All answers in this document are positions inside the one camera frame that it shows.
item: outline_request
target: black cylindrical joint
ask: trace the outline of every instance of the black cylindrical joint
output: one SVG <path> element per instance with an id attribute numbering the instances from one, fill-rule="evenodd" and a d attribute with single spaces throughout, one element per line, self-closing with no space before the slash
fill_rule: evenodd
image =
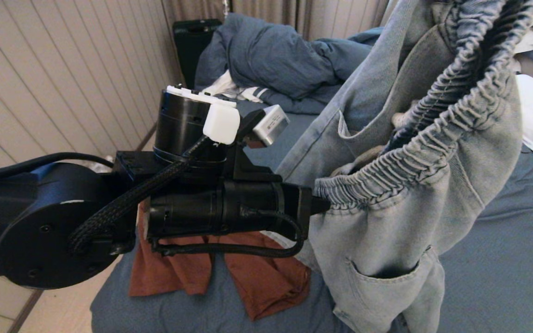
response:
<path id="1" fill-rule="evenodd" d="M 168 163 L 182 160 L 182 154 L 203 135 L 203 125 L 210 106 L 209 103 L 162 91 L 154 145 L 157 158 Z M 219 169 L 225 159 L 226 147 L 212 146 L 191 166 Z"/>
<path id="2" fill-rule="evenodd" d="M 241 205 L 284 210 L 277 183 L 225 180 L 218 186 L 186 185 L 152 196 L 148 238 L 278 230 L 273 217 L 241 216 Z"/>

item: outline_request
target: jacket pocket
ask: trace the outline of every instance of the jacket pocket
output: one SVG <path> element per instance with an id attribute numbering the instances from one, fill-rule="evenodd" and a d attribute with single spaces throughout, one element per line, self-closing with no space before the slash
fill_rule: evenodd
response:
<path id="1" fill-rule="evenodd" d="M 358 333 L 386 333 L 394 318 L 415 301 L 435 265 L 437 254 L 428 247 L 408 274 L 394 278 L 376 278 L 362 274 L 355 263 L 345 259 L 348 286 L 354 302 L 336 311 L 345 316 Z"/>

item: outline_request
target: blue bedsheet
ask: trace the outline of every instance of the blue bedsheet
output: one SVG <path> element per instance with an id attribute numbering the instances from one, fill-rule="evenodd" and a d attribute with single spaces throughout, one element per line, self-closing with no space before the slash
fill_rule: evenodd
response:
<path id="1" fill-rule="evenodd" d="M 274 158 L 274 149 L 261 158 Z M 299 306 L 256 322 L 246 316 L 223 258 L 216 257 L 209 291 L 127 296 L 128 253 L 91 305 L 93 331 L 170 333 L 349 333 L 318 274 Z M 533 152 L 524 148 L 502 192 L 471 232 L 441 258 L 446 297 L 440 333 L 533 333 Z"/>
<path id="2" fill-rule="evenodd" d="M 229 69 L 237 86 L 268 88 L 260 99 L 285 112 L 319 114 L 372 50 L 382 28 L 308 42 L 289 25 L 228 15 L 199 58 L 195 89 Z"/>

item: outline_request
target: braided black cable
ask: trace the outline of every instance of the braided black cable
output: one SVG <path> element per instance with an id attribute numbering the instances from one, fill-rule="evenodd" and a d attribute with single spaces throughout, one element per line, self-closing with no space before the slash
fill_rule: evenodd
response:
<path id="1" fill-rule="evenodd" d="M 32 160 L 25 160 L 21 163 L 0 168 L 0 179 L 11 177 L 13 175 L 17 175 L 18 173 L 28 173 L 44 165 L 51 164 L 53 162 L 59 162 L 60 160 L 89 160 L 91 162 L 100 163 L 109 168 L 112 168 L 114 166 L 112 162 L 109 162 L 107 160 L 104 160 L 104 158 L 91 154 L 81 154 L 74 152 L 55 153 L 48 154 L 46 156 L 40 156 Z"/>
<path id="2" fill-rule="evenodd" d="M 154 192 L 179 177 L 188 169 L 190 160 L 199 156 L 205 147 L 213 142 L 206 136 L 201 137 L 184 154 L 186 161 L 174 162 L 150 179 L 133 187 L 123 193 L 118 198 L 112 200 L 108 205 L 98 210 L 87 221 L 76 228 L 68 237 L 68 250 L 70 253 L 83 253 L 87 244 L 102 230 L 114 224 L 120 217 L 133 209 L 139 202 L 147 198 Z"/>
<path id="3" fill-rule="evenodd" d="M 297 241 L 290 248 L 275 249 L 265 247 L 255 247 L 252 245 L 240 244 L 190 244 L 190 245 L 158 245 L 159 252 L 162 255 L 176 255 L 176 254 L 194 254 L 194 253 L 239 253 L 249 255 L 259 255 L 261 257 L 271 258 L 286 258 L 299 253 L 303 247 L 304 240 L 302 238 L 302 226 L 296 222 L 292 217 L 279 211 L 274 210 L 258 210 L 242 206 L 240 210 L 241 216 L 270 216 L 282 219 L 290 225 L 296 232 Z"/>

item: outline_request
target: beige curtain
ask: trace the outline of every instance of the beige curtain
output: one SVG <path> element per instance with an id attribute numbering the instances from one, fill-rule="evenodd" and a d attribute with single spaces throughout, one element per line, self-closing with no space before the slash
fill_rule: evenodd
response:
<path id="1" fill-rule="evenodd" d="M 385 7 L 385 12 L 383 13 L 383 17 L 381 19 L 380 25 L 385 25 L 388 22 L 388 19 L 390 18 L 390 15 L 392 11 L 394 10 L 394 7 L 396 7 L 396 3 L 398 0 L 389 0 L 388 4 Z"/>
<path id="2" fill-rule="evenodd" d="M 231 12 L 290 25 L 307 40 L 346 38 L 381 25 L 389 0 L 229 0 Z M 163 0 L 171 26 L 176 21 L 220 19 L 223 0 Z"/>

